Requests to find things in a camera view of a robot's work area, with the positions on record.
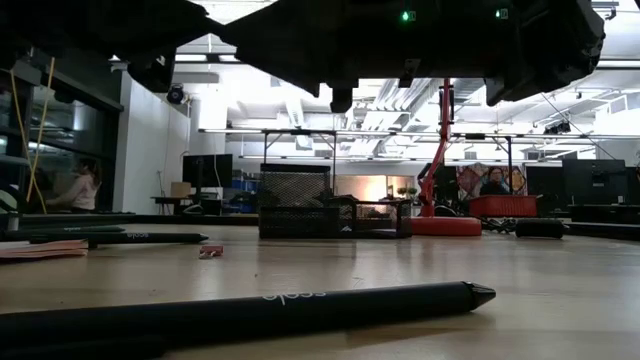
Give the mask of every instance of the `man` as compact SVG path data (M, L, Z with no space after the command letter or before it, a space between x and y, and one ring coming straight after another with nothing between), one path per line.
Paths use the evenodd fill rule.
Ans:
M509 195L507 190L502 184L504 174L502 169L498 167L489 168L489 181L480 188L480 196L484 195Z

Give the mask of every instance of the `monitor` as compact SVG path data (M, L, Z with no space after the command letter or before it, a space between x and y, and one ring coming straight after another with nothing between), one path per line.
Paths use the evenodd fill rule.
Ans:
M574 204L617 204L620 197L629 197L624 160L566 159L562 168L565 190Z
M554 179L563 178L563 169L556 166L527 165L527 194L538 196L538 214L568 211L571 199L565 184Z
M200 159L203 162L201 184L203 188L232 186L233 155L231 154L185 156L182 160L182 181L191 183L191 187L197 186Z

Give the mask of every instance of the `yellow rope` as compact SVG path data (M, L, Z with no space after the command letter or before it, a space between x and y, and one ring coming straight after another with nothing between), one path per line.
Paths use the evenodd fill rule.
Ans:
M44 121L47 118L47 107L49 106L49 93L51 92L51 81L53 80L53 71L56 66L56 58L51 58L49 66L49 81L47 81L47 92L44 98L44 108L42 109L42 119L40 120L40 131L38 132L38 142L36 143L36 157L31 168L31 179L29 180L29 191L27 191L27 202L31 199L31 190L36 178L36 168L38 167L38 159L40 157L40 142L42 141L42 133L44 130Z
M18 92L16 87L16 77L13 73L13 70L9 72L11 75L11 87L13 90L13 102L16 106L16 114L18 116L18 126L20 127L20 136L22 136L22 145L24 146L24 153L27 157L27 162L29 163L29 170L32 170L31 165L31 156L29 156L29 143L27 141L27 136L24 131L24 125L22 123L22 113L20 112L20 102L18 100ZM36 188L36 192L38 193L38 198L40 199L40 205L42 205L43 213L47 213L47 206L44 203L44 198L42 197L42 193L40 192L40 188L38 188L38 183L34 181L34 187Z

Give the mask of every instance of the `cardboard box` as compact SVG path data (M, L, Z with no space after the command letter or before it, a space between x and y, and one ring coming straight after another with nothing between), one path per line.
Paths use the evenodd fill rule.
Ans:
M191 183L172 182L171 197L187 198L191 194Z

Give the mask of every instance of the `pen tip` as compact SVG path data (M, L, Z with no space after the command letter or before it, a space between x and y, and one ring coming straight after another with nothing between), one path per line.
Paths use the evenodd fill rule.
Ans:
M496 291L492 288L471 282L465 282L465 285L467 285L469 291L471 291L471 296L473 297L471 310L479 308L496 297Z

